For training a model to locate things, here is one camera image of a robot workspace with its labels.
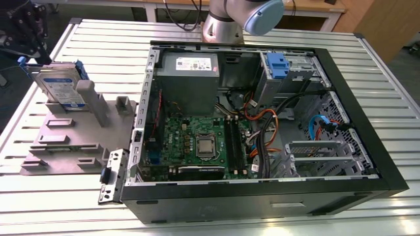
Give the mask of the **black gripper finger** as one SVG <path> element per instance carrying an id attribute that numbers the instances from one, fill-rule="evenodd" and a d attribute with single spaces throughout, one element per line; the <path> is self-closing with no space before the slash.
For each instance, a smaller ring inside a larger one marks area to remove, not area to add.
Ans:
<path id="1" fill-rule="evenodd" d="M 37 64 L 49 65 L 52 63 L 52 59 L 44 46 L 45 46 L 44 40 L 40 37 L 36 37 L 33 40 L 33 49 L 38 54 L 38 56 L 34 57 L 36 62 Z"/>

